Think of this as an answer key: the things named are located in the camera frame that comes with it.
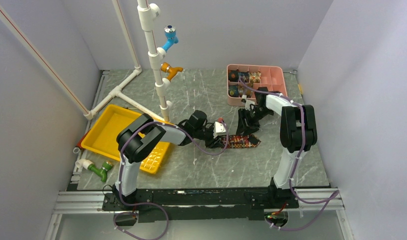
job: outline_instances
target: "gray marble floor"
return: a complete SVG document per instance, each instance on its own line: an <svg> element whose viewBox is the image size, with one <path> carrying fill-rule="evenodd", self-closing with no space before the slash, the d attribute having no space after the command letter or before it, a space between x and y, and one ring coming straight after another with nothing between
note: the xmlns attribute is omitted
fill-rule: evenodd
<svg viewBox="0 0 407 240"><path fill-rule="evenodd" d="M111 70L106 78L105 87L100 93L100 98L106 96L131 72L131 70ZM222 68L185 69L179 73L167 90L167 99L173 102L170 114L171 122L178 123L183 119L188 119L194 110L201 110L207 114L209 122L223 117L229 133L234 134L237 128L239 107L227 104L226 75L226 69ZM288 96L298 103L303 103L295 76L285 73L284 77ZM154 86L153 72L144 70L122 92L161 115L159 99ZM110 104L132 107L120 98L114 98ZM199 151L193 144L171 146L169 157L164 159L156 174L140 172L138 187L164 189L268 186L270 178L279 167L283 150L279 139L280 116L269 115L260 123L261 129L255 135L261 140L261 144L256 148L227 149L219 156L210 156ZM220 149L210 149L209 151L218 152ZM114 168L108 173L106 184L112 185L115 182L119 162L90 151L87 151L86 158L93 161L97 167L100 167L106 160L113 162ZM298 186L327 186L329 184L317 146L311 148L300 164L297 179ZM101 190L104 185L97 175L83 170L78 189Z"/></svg>

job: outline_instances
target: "blue faucet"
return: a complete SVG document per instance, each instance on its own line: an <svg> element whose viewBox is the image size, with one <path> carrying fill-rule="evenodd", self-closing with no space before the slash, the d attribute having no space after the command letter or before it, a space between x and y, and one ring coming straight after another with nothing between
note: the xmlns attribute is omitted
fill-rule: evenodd
<svg viewBox="0 0 407 240"><path fill-rule="evenodd" d="M179 42L179 39L176 37L176 28L172 25L168 25L164 27L164 32L166 36L166 43L162 48L165 52L168 52L168 49L171 48L172 45Z"/></svg>

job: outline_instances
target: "vertical pipe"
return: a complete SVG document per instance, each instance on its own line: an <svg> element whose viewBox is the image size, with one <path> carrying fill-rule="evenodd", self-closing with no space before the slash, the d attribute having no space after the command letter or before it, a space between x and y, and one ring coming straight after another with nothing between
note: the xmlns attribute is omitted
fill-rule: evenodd
<svg viewBox="0 0 407 240"><path fill-rule="evenodd" d="M18 41L24 46L25 49L36 59L36 61L43 67L43 69L50 75L50 77L58 84L58 86L66 93L66 95L75 103L75 105L81 110L84 116L91 117L89 110L78 99L68 85L57 74L54 68L49 64L43 55L37 50L37 48L31 43L26 35L20 30L14 20L8 15L8 13L0 5L0 20L5 26L12 32Z"/></svg>
<svg viewBox="0 0 407 240"><path fill-rule="evenodd" d="M139 8L141 8L141 9L150 8L150 6L147 3L147 0L137 0L137 4L138 4ZM153 21L152 18L150 18L150 19L149 18L140 19L140 22L142 22L142 21ZM150 60L150 58L152 58L152 56L155 56L155 55L159 54L157 52L157 46L155 44L154 31L153 31L153 29L151 29L151 30L143 29L143 31L144 31L144 36L146 37L147 48L149 49L149 60ZM162 85L163 80L162 80L162 75L161 75L160 68L158 67L158 68L152 68L152 69L153 69L153 76L155 77L156 84L157 85ZM159 102L160 102L160 107L161 108L166 109L168 107L165 96L160 96L159 97ZM164 114L164 120L166 122L170 121L170 118L168 117L167 114Z"/></svg>
<svg viewBox="0 0 407 240"><path fill-rule="evenodd" d="M139 60L137 58L135 47L133 45L132 38L131 38L129 30L127 28L126 21L124 19L123 12L121 11L120 2L118 2L118 0L112 0L112 4L115 9L115 13L118 18L118 22L121 25L122 34L124 35L125 41L127 42L128 50L130 51L131 57L133 59L134 67L136 69L138 69L138 68L140 68Z"/></svg>

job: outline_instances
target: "red wire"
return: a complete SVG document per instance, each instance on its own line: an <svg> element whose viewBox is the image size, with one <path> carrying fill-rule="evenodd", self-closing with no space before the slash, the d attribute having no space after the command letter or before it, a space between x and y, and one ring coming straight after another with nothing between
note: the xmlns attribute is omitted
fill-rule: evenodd
<svg viewBox="0 0 407 240"><path fill-rule="evenodd" d="M71 94L71 96L75 99L75 101L80 104L81 108L88 112L88 110L83 106L83 104L74 96L74 94L68 89L68 87L64 84L64 82L56 75L56 73L52 70L52 68L45 62L45 60L40 56L40 54L34 49L34 47L27 41L24 35L15 27L15 25L9 20L9 18L4 14L4 12L0 9L0 13L6 18L6 20L12 25L12 27L21 35L21 37L25 40L25 42L30 46L30 48L37 54L37 56L43 61L43 63L49 68L49 70L55 75L55 77L59 80L59 82L66 88L66 90Z"/></svg>
<svg viewBox="0 0 407 240"><path fill-rule="evenodd" d="M273 215L279 215L279 214L283 211L283 209L285 209L286 204L287 204L287 202L285 202L285 203L283 204L283 206L280 208L280 210L275 211L275 212L273 212L272 214L273 214Z"/></svg>

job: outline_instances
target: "cable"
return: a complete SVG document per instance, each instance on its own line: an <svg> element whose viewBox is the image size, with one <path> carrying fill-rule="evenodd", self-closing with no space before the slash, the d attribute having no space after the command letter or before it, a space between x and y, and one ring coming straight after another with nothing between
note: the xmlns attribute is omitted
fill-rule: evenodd
<svg viewBox="0 0 407 240"><path fill-rule="evenodd" d="M295 231L304 230L304 229L308 228L309 226L311 226L320 217L320 215L323 213L324 209L327 207L327 204L329 204L328 201L325 202L324 206L321 208L321 210L317 213L317 215L315 215L315 217L311 221L309 221L307 224L305 224L305 225L303 225L301 227L283 228L283 227L278 227L278 226L276 226L274 224L269 223L267 219L265 219L265 221L268 223L268 225L270 225L270 228L275 227L276 229L281 230L281 231L295 232Z"/></svg>
<svg viewBox="0 0 407 240"><path fill-rule="evenodd" d="M279 215L282 211L283 211L283 209L285 209L285 207L286 207L286 205L288 204L288 202L284 202L284 204L283 204L283 206L280 208L280 210L278 210L278 211L275 211L275 212L272 212L271 214L272 215Z"/></svg>
<svg viewBox="0 0 407 240"><path fill-rule="evenodd" d="M105 196L105 198L109 199L109 197L107 197L107 194L104 193L104 190L105 190L105 187L106 187L106 186L109 186L109 187L111 188L111 190L112 190L112 186L109 185L109 184L106 184L105 186L102 187L102 193L103 193L103 195Z"/></svg>
<svg viewBox="0 0 407 240"><path fill-rule="evenodd" d="M307 201L305 199L302 199L298 196L298 194L295 192L294 188L292 187L292 178L295 175L295 171L298 168L298 163L299 163L299 159L301 157L302 152L304 151L304 147L305 147L305 143L306 143L306 139L305 139L305 116L304 116L304 108L302 107L301 104L294 102L292 99L288 98L287 96L284 96L283 94L280 93L274 93L274 92L268 92L268 91L260 91L260 90L256 90L253 89L249 86L247 86L240 78L238 79L238 81L243 84L243 86L245 88L247 88L248 90L251 90L253 92L256 93L260 93L260 94L267 94L267 95L273 95L273 96L277 96L279 98L285 99L287 101L289 101L292 105L295 105L299 108L300 110L300 124L301 124L301 133L302 133L302 146L300 146L300 149L296 155L296 159L294 161L294 165L292 168L292 171L290 173L289 176L289 188L290 191L292 192L292 194L301 202L306 203L306 204L321 204L321 203L325 203L323 208L321 208L320 212L318 212L318 214L314 217L314 219L312 219L309 223L307 223L306 225L302 226L302 227L298 227L298 228L280 228L275 226L276 228L278 228L279 230L284 230L284 231L299 231L302 229L307 228L308 226L310 226L311 224L313 224L315 222L315 220L320 216L320 214L324 211L324 209L326 208L327 204L330 202L330 200L334 199L338 194L339 194L339 190L334 191L330 197L320 200L320 201Z"/></svg>
<svg viewBox="0 0 407 240"><path fill-rule="evenodd" d="M224 126L224 128L227 130L227 125L224 123L224 121L222 121L221 124L222 124L222 125ZM118 175L118 182L119 182L119 189L118 189L118 192L119 192L119 200L120 200L121 203L124 204L125 206L136 207L136 206L141 206L141 205L151 205L151 206L157 207L157 208L161 209L161 211L164 213L165 219L166 219L165 229L164 229L164 231L161 233L161 235L159 235L159 236L157 236L157 237L155 237L155 238L152 238L152 239L145 239L145 238L141 238L141 237L139 237L139 236L136 236L136 235L132 234L131 232L126 231L126 230L122 229L121 227L119 227L119 226L117 225L117 222L116 222L116 221L117 221L118 216L120 216L120 215L126 215L126 214L131 214L130 212L121 212L121 213L118 213L117 215L115 215L115 217L113 218L113 225L115 226L115 229L118 229L118 230L120 230L121 232L123 232L123 233L125 233L125 234L127 234L127 235L129 235L129 236L131 236L131 237L133 237L133 238L135 238L135 239L138 239L138 240L158 240L158 239L162 238L162 237L165 235L165 233L167 233L167 231L168 231L168 225L169 225L168 213L167 213L167 211L165 211L165 209L164 209L162 206L160 206L160 205L158 205L158 204L156 204L156 203L153 203L153 202L138 202L138 203L130 204L130 203L125 202L124 199L123 199L123 188L122 188L122 181L121 181L121 179L122 179L122 175L123 175L124 165L126 164L126 159L124 158L124 151L126 150L126 147L127 147L127 145L131 142L131 140L132 140L135 136L137 136L137 134L139 134L139 132L141 132L143 129L147 128L147 127L150 126L150 125L162 125L162 126L167 126L167 127L170 127L170 128L174 128L174 129L180 130L181 132L183 132L183 133L192 141L193 144L196 145L196 147L197 147L199 150L201 150L202 152L204 152L204 153L206 153L206 154L208 154L208 155L211 155L211 156L217 156L217 155L220 155L220 154L224 153L224 151L227 149L227 145L228 145L228 143L226 142L225 145L224 145L224 148L223 148L220 152L218 152L218 153L208 152L208 151L204 150L203 148L201 148L201 147L198 145L198 143L193 139L193 137L191 137L191 136L190 136L185 130L183 130L182 128L180 128L180 127L178 127L178 126L176 126L176 125L166 124L166 123L159 122L159 121L151 121L151 122L148 122L148 123L144 124L143 126L141 126L137 131L135 131L135 132L133 133L133 135L131 135L131 137L125 142L125 144L122 146L121 150L119 151L119 154L120 154L120 156L121 156L121 162L120 162L120 165L119 165L119 175ZM227 139L228 139L228 138L229 138L229 131L226 131L226 136L227 136Z"/></svg>

